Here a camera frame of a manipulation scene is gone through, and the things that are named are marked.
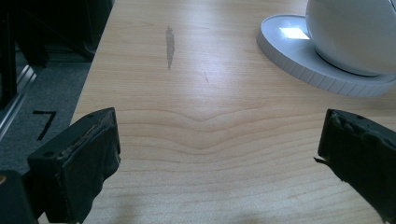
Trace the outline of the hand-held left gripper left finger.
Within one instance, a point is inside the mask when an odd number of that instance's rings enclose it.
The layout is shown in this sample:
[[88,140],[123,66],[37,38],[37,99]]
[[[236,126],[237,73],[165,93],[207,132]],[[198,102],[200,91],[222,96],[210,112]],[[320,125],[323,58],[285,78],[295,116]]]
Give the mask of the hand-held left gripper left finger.
[[28,192],[36,217],[81,223],[103,183],[120,166],[115,109],[92,112],[28,157]]

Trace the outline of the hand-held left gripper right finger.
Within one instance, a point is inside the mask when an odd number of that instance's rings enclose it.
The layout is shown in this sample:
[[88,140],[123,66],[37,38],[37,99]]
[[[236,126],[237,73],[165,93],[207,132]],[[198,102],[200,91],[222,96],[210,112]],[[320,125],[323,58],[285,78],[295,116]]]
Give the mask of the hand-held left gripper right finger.
[[396,223],[396,132],[363,116],[330,109],[315,161],[327,165],[388,223]]

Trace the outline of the white plastic stand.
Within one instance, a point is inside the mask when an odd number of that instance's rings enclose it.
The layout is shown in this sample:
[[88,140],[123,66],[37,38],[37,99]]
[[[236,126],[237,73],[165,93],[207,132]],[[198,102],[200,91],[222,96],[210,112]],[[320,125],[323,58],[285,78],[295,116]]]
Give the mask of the white plastic stand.
[[293,77],[343,95],[396,86],[396,0],[308,0],[305,14],[262,21],[257,43]]

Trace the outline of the aluminium rail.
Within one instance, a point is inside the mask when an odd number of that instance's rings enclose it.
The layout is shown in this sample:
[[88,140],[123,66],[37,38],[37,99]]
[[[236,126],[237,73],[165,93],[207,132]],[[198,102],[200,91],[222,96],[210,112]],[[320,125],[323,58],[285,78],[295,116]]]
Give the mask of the aluminium rail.
[[30,65],[26,65],[17,76],[17,94],[3,110],[0,110],[0,141],[3,139],[11,123],[21,110],[26,94],[31,89],[35,78],[36,73]]

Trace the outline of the black frame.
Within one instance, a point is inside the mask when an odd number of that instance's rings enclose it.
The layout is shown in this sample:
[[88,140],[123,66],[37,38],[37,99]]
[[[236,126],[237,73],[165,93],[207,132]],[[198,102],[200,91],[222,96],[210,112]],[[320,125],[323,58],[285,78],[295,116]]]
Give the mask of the black frame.
[[0,0],[0,109],[17,95],[16,47],[30,65],[44,66],[52,37],[88,61],[116,0]]

